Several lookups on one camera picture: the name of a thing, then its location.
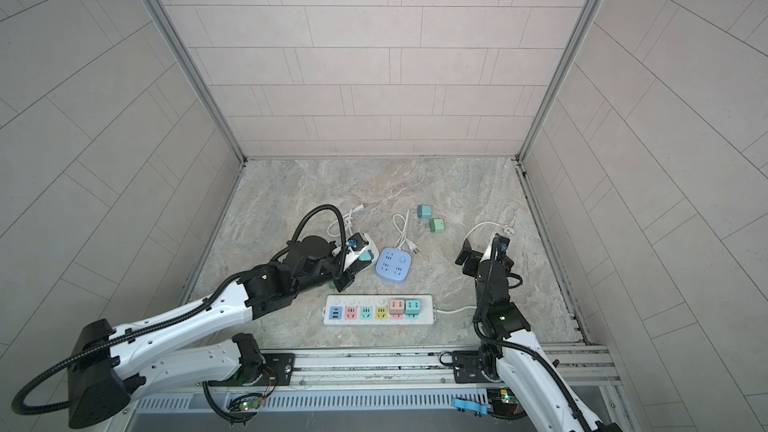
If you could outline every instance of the cable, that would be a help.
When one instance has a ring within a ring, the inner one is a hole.
[[[514,229],[512,228],[512,226],[506,226],[505,224],[499,224],[497,222],[491,222],[489,220],[486,220],[485,222],[480,222],[475,227],[470,228],[469,232],[467,232],[467,235],[464,236],[464,240],[466,240],[469,237],[469,235],[475,231],[477,227],[486,226],[486,225],[501,227],[505,235],[514,235]]]
[[[410,211],[406,211],[406,216],[403,217],[402,214],[395,214],[392,216],[392,224],[395,226],[395,229],[397,229],[398,232],[400,232],[400,236],[395,241],[395,245],[393,245],[393,248],[399,248],[402,250],[403,245],[408,245],[408,250],[411,254],[418,254],[418,245],[414,243],[410,238],[408,238],[408,217],[410,216]],[[402,228],[400,228],[397,225],[396,218],[399,218],[402,220]]]
[[[442,310],[436,308],[435,312],[437,312],[438,314],[456,314],[457,312],[466,311],[466,310],[469,310],[471,308],[477,308],[477,307],[478,307],[477,305],[465,305],[464,307],[456,308],[456,309],[454,309],[452,311],[442,311]]]
[[[344,265],[346,264],[346,252],[347,252],[347,246],[346,246],[346,230],[344,230],[344,217],[341,215],[341,212],[339,211],[338,207],[332,206],[331,204],[323,204],[321,206],[314,207],[312,210],[306,213],[305,216],[302,217],[301,221],[299,221],[299,225],[296,226],[296,230],[293,232],[293,237],[291,237],[290,242],[288,242],[288,245],[291,245],[294,242],[298,242],[299,235],[301,235],[301,231],[304,229],[304,226],[306,226],[306,223],[310,221],[312,217],[314,217],[318,212],[322,212],[323,210],[330,210],[334,214],[336,214],[336,218],[339,221],[339,238],[341,242],[341,250],[339,252],[339,271],[338,273],[333,272],[333,278],[338,280],[341,278],[341,276],[344,274]]]
[[[256,268],[261,268],[264,266],[265,266],[264,264],[257,265]],[[179,324],[181,322],[186,321],[188,318],[191,318],[197,315],[198,313],[208,309],[210,304],[215,302],[216,299],[219,297],[219,295],[221,295],[222,292],[224,292],[227,285],[237,280],[238,278],[242,277],[245,273],[248,273],[248,272],[250,271],[243,271],[243,272],[238,272],[236,274],[230,275],[221,284],[219,284],[216,290],[208,298],[203,299],[203,302],[200,305],[198,305],[196,308],[188,312],[184,312],[183,314],[178,315],[177,317],[169,318],[168,320],[165,320],[162,322],[157,322],[156,324],[148,325],[147,327],[140,328],[136,331],[132,331],[127,334],[122,334],[120,337],[116,337],[109,341],[102,342],[101,344],[95,345],[88,350],[83,350],[82,352],[74,354],[69,358],[66,358],[65,360],[62,360],[58,364],[54,365],[53,367],[50,367],[49,369],[45,370],[42,374],[38,375],[34,379],[27,382],[27,384],[24,387],[22,387],[20,391],[17,392],[16,395],[14,396],[13,401],[11,402],[11,408],[16,414],[19,414],[19,415],[38,415],[38,414],[47,414],[49,412],[55,412],[57,410],[63,410],[69,407],[68,400],[64,402],[57,402],[55,404],[47,404],[47,405],[26,405],[24,403],[24,399],[37,386],[45,382],[47,379],[50,379],[51,377],[56,375],[57,372],[60,372],[68,368],[70,365],[80,360],[83,360],[86,357],[89,357],[93,354],[101,352],[102,350],[109,349],[114,345],[121,344],[131,339],[136,339],[137,337],[140,337],[142,335],[146,335],[151,332],[162,330],[166,327],[170,327],[171,325]]]
[[[365,209],[366,208],[362,204],[360,204],[359,206],[352,208],[347,214],[343,216],[344,229],[346,229],[349,234],[352,234],[352,214],[357,212],[362,212]],[[331,228],[333,226],[338,226],[338,225],[339,223],[335,220],[331,222],[331,224],[328,225],[328,229],[326,230],[326,232],[328,232],[328,235],[330,235],[331,237],[339,237],[341,234],[334,234],[333,232],[331,232]]]

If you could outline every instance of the white power strip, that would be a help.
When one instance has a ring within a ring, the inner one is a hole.
[[[431,295],[329,295],[322,310],[322,322],[325,325],[432,325],[435,312]]]

